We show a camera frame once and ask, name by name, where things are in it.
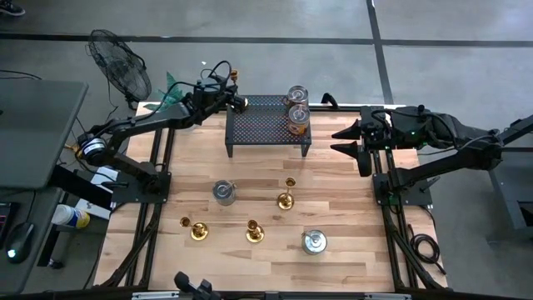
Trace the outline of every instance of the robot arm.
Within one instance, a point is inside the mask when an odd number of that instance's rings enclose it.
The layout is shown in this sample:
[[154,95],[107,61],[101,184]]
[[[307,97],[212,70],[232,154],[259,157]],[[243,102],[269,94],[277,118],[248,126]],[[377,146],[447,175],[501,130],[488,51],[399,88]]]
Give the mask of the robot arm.
[[362,107],[361,120],[333,134],[333,138],[361,139],[331,148],[357,160],[362,176],[371,175],[372,151],[420,149],[426,145],[439,149],[453,147],[457,153],[412,169],[395,168],[388,172],[391,189],[401,189],[420,181],[460,168],[490,170],[501,161],[503,143],[496,130],[468,127],[455,117],[431,112],[424,106]]
[[[164,112],[151,112],[146,115],[130,117],[125,120],[113,119],[103,125],[91,128],[77,138],[80,146],[81,158],[90,165],[112,166],[116,170],[132,175],[148,191],[157,191],[158,172],[149,162],[136,162],[117,152],[122,142],[138,134],[149,133],[157,129],[185,129],[202,122],[213,113],[229,105],[241,112],[247,107],[247,100],[237,95],[237,85],[227,87],[228,77],[212,75],[197,81],[197,84],[176,82],[169,88],[172,90],[177,84],[193,87],[179,103],[170,106]],[[102,136],[111,137],[106,141]]]

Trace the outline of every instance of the plastic bottle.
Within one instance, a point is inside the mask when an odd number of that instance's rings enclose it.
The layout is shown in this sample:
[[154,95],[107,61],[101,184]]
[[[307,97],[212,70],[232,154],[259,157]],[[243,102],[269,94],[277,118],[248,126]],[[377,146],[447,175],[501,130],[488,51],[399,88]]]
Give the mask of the plastic bottle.
[[52,217],[52,223],[56,225],[65,225],[77,229],[84,228],[91,221],[89,214],[68,205],[59,204]]

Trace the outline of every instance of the computer mouse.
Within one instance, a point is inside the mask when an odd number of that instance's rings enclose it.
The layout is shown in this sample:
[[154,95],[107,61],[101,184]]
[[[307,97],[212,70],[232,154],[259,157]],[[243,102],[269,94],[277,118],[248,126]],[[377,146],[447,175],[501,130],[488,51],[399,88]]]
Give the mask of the computer mouse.
[[10,263],[22,263],[32,250],[33,224],[23,222],[15,226],[6,238],[6,255]]

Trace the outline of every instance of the blue label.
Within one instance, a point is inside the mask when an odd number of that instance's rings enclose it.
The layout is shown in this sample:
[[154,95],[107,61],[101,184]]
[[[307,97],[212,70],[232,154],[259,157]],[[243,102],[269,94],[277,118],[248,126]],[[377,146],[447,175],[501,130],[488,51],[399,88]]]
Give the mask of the blue label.
[[68,221],[66,225],[76,227],[76,223],[79,218],[80,218],[80,212],[76,210],[74,211],[74,215],[72,216],[72,218],[70,219],[70,221]]

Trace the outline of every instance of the can lid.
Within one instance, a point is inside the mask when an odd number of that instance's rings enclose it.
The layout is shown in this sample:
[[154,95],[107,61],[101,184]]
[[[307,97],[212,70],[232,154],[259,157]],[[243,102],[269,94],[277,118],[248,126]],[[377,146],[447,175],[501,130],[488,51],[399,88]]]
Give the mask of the can lid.
[[213,187],[213,196],[216,199],[228,199],[233,194],[233,188],[233,183],[227,180],[217,181]]
[[289,109],[289,118],[294,123],[306,123],[309,121],[309,108],[302,104],[297,104]]
[[286,97],[296,103],[302,103],[307,100],[309,93],[307,89],[303,86],[294,86],[289,88],[289,92],[286,94]]
[[73,211],[72,207],[68,205],[59,204],[56,207],[56,211],[53,213],[52,223],[57,225],[63,225],[68,223],[72,218]]
[[327,239],[320,230],[311,230],[305,233],[306,248],[313,253],[320,253],[326,249]]

